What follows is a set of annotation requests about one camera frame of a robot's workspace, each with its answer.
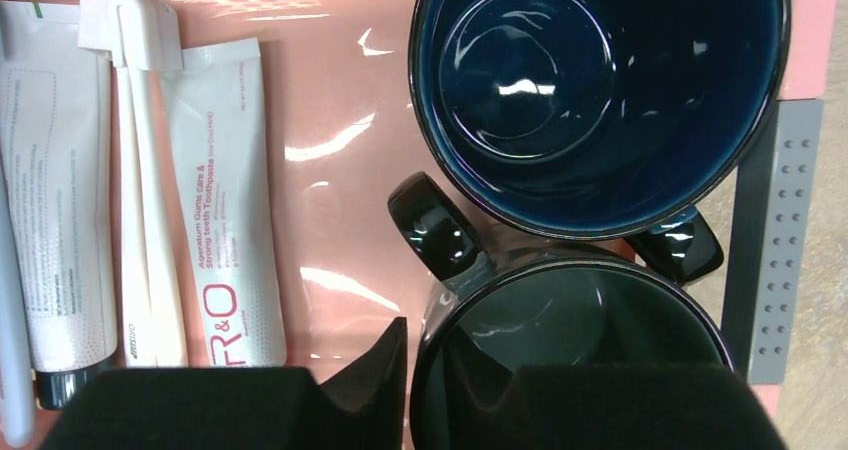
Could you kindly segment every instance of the mug rim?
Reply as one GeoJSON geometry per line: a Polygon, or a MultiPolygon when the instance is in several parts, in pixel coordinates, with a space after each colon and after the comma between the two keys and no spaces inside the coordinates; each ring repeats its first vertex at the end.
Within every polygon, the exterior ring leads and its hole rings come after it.
{"type": "Polygon", "coordinates": [[[692,312],[692,315],[703,325],[716,347],[716,351],[719,354],[722,365],[727,367],[730,371],[734,373],[736,372],[736,365],[730,355],[730,350],[722,339],[721,331],[713,319],[694,298],[689,296],[682,288],[673,284],[664,277],[614,254],[567,256],[538,260],[510,272],[498,275],[468,298],[457,302],[456,307],[454,307],[448,316],[436,327],[435,330],[433,330],[430,340],[426,344],[423,341],[419,342],[420,346],[418,348],[418,355],[412,374],[412,385],[409,395],[409,427],[410,432],[412,433],[413,442],[415,441],[416,434],[416,425],[414,422],[421,419],[421,411],[419,410],[421,406],[420,400],[424,398],[424,395],[427,392],[427,383],[430,377],[430,371],[433,368],[436,356],[439,351],[442,350],[444,340],[447,338],[447,335],[456,328],[459,321],[462,320],[465,314],[474,307],[474,305],[497,290],[500,290],[518,279],[561,267],[611,270],[614,272],[624,273],[635,278],[640,278],[649,284],[653,284],[655,287],[666,290],[666,292],[675,300],[692,312]]]}
{"type": "Polygon", "coordinates": [[[410,38],[407,51],[407,73],[409,78],[409,93],[412,101],[412,107],[415,111],[415,118],[418,122],[419,130],[424,136],[424,141],[427,143],[427,148],[430,150],[430,154],[433,155],[439,169],[448,178],[451,184],[458,188],[460,193],[474,202],[475,205],[482,208],[487,214],[491,215],[498,221],[514,228],[518,228],[519,230],[548,238],[576,241],[597,241],[624,238],[637,233],[642,233],[680,213],[685,208],[693,206],[703,200],[704,197],[706,197],[721,182],[723,182],[725,178],[727,178],[727,176],[739,164],[741,159],[751,151],[753,142],[760,137],[760,135],[765,131],[766,126],[769,122],[771,122],[772,116],[777,107],[777,97],[786,71],[786,63],[789,59],[789,47],[792,34],[792,3],[791,0],[777,0],[779,22],[777,32],[778,48],[775,65],[772,69],[769,83],[766,87],[765,93],[763,94],[756,117],[751,122],[744,138],[738,145],[736,145],[736,148],[734,148],[730,157],[725,160],[722,166],[713,173],[712,176],[710,176],[706,183],[690,192],[688,197],[680,199],[679,202],[670,206],[668,209],[653,216],[649,216],[626,225],[612,227],[600,233],[593,230],[563,230],[561,228],[557,229],[556,227],[530,223],[518,215],[500,210],[496,205],[493,205],[487,199],[483,198],[475,192],[469,184],[455,174],[445,158],[439,152],[438,144],[433,137],[434,132],[426,130],[427,117],[424,115],[424,104],[418,97],[418,78],[416,77],[416,74],[418,73],[418,57],[420,54],[420,45],[418,43],[420,42],[421,35],[423,33],[423,24],[421,24],[421,20],[423,18],[423,9],[428,1],[431,0],[415,0],[415,6],[412,10],[412,23],[409,32],[410,38]]]}

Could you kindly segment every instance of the blue mug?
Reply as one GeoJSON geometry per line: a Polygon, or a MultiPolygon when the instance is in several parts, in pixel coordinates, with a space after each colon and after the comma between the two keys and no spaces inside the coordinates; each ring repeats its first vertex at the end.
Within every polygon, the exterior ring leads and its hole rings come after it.
{"type": "Polygon", "coordinates": [[[723,262],[692,206],[773,108],[789,0],[417,0],[412,102],[427,145],[497,219],[625,237],[687,283],[723,262]]]}

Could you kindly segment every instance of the pink tray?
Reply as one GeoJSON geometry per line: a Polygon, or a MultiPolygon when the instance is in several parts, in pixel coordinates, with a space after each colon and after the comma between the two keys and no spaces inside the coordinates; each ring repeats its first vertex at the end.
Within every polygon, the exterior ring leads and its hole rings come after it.
{"type": "MultiPolygon", "coordinates": [[[[435,282],[397,234],[386,197],[406,176],[425,170],[472,219],[485,218],[442,178],[418,131],[406,78],[415,0],[169,1],[179,13],[183,46],[254,36],[262,42],[290,364],[309,367],[322,381],[405,315],[411,376],[419,322],[435,282]]],[[[835,0],[795,0],[784,99],[823,94],[834,6],[835,0]]],[[[176,247],[188,261],[186,248],[176,247]]],[[[194,291],[190,281],[181,283],[191,361],[203,365],[194,291]]],[[[53,418],[40,412],[39,439],[53,418]]]]}

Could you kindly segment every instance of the gray plastic strip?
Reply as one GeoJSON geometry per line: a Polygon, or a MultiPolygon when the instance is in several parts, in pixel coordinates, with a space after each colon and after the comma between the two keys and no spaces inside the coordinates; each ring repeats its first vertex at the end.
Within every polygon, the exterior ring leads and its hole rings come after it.
{"type": "Polygon", "coordinates": [[[786,373],[823,107],[780,102],[739,165],[721,330],[750,384],[786,373]]]}

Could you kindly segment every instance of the mug bottom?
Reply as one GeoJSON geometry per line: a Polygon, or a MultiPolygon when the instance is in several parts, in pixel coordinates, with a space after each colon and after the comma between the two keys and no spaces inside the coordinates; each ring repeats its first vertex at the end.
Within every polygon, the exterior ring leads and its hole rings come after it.
{"type": "Polygon", "coordinates": [[[442,104],[465,144],[514,163],[586,140],[612,107],[611,34],[584,0],[477,0],[451,30],[442,104]]]}

